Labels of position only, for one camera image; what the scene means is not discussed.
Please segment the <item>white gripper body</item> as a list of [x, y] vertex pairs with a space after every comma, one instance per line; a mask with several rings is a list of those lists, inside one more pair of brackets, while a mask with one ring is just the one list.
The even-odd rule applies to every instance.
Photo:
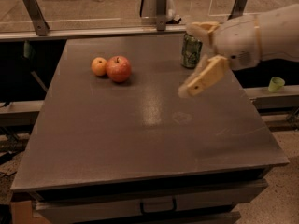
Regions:
[[255, 67], [260, 60], [256, 17], [240, 16], [222, 24], [213, 35], [215, 51], [229, 60], [232, 70]]

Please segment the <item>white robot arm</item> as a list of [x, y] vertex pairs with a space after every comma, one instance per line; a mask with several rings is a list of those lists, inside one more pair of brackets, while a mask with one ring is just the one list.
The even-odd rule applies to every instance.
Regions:
[[299, 5], [293, 4], [255, 15], [242, 15], [220, 24], [192, 22], [186, 32], [208, 46], [195, 70], [178, 88], [189, 98], [218, 83], [228, 70], [253, 68], [261, 61], [299, 61]]

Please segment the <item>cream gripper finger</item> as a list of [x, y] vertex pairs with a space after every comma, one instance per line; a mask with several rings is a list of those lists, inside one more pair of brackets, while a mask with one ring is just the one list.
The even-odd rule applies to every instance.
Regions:
[[203, 44], [213, 44], [213, 34], [220, 27], [217, 21], [192, 22], [186, 26], [188, 35], [200, 40]]
[[215, 85], [229, 70], [228, 59], [216, 55], [209, 58], [204, 55], [193, 73], [178, 88], [180, 98], [189, 98], [198, 95], [207, 88]]

